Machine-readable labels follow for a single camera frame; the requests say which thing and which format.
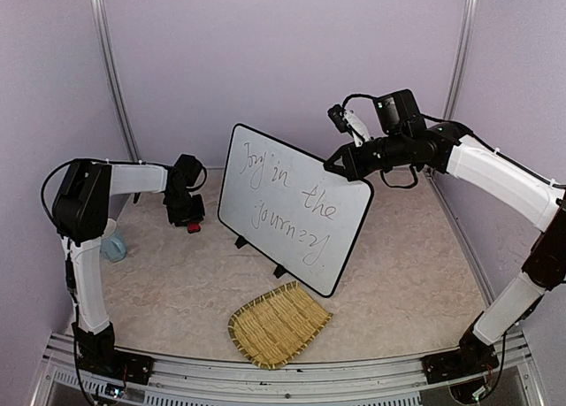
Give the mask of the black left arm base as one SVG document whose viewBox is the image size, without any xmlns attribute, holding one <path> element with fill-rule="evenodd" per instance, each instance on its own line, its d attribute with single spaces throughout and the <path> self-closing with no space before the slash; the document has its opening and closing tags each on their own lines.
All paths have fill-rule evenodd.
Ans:
<svg viewBox="0 0 566 406">
<path fill-rule="evenodd" d="M 154 359 L 151 356 L 116 349 L 112 323 L 100 333 L 85 331 L 77 323 L 72 323 L 72 330 L 80 370 L 126 383 L 144 386 L 149 384 Z"/>
</svg>

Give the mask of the red bone-shaped eraser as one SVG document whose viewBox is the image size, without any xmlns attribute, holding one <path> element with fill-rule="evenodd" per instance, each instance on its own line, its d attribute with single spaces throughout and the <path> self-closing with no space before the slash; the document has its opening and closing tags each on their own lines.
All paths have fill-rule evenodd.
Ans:
<svg viewBox="0 0 566 406">
<path fill-rule="evenodd" d="M 200 231 L 201 231 L 201 226 L 200 226 L 200 224 L 197 223 L 197 222 L 190 222 L 190 223 L 187 225 L 187 232 L 188 232 L 189 234 L 197 234 L 197 233 L 199 233 Z"/>
</svg>

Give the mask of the white whiteboard black frame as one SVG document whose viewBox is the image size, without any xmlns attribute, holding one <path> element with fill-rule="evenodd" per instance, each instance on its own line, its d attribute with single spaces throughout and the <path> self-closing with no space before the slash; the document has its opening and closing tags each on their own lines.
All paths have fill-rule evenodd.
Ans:
<svg viewBox="0 0 566 406">
<path fill-rule="evenodd" d="M 233 127 L 218 219 L 325 298 L 353 252 L 374 191 L 327 172 L 322 159 L 253 127 Z"/>
</svg>

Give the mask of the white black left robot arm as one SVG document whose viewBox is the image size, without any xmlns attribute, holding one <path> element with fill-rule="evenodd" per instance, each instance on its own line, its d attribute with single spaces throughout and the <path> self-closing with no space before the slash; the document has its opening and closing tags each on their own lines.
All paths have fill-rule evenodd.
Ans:
<svg viewBox="0 0 566 406">
<path fill-rule="evenodd" d="M 188 154 L 180 155 L 174 165 L 75 158 L 49 173 L 40 198 L 61 238 L 78 330 L 92 336 L 111 330 L 103 301 L 100 254 L 112 197 L 162 194 L 171 225 L 197 226 L 205 216 L 198 191 L 207 179 L 205 166 Z"/>
</svg>

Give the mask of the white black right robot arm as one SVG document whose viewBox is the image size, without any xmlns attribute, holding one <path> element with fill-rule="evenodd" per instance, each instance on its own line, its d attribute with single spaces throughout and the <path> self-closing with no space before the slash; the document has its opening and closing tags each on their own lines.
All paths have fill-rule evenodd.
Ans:
<svg viewBox="0 0 566 406">
<path fill-rule="evenodd" d="M 486 360 L 486 346 L 534 310 L 545 293 L 564 283 L 565 187 L 503 155 L 466 125 L 423 114 L 408 89 L 367 98 L 383 136 L 371 136 L 346 101 L 335 104 L 327 115 L 352 141 L 325 160 L 326 171 L 358 181 L 398 166 L 412 174 L 429 167 L 484 190 L 539 230 L 518 275 L 477 318 L 461 339 L 466 343 L 452 355 L 453 367 L 470 374 Z"/>
</svg>

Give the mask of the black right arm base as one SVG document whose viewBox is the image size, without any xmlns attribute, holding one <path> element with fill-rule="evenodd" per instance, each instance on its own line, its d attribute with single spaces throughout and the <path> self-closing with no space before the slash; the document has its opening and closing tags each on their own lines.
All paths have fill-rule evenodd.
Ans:
<svg viewBox="0 0 566 406">
<path fill-rule="evenodd" d="M 430 354 L 422 359 L 428 384 L 460 379 L 500 365 L 492 344 L 485 344 L 468 329 L 455 349 Z"/>
</svg>

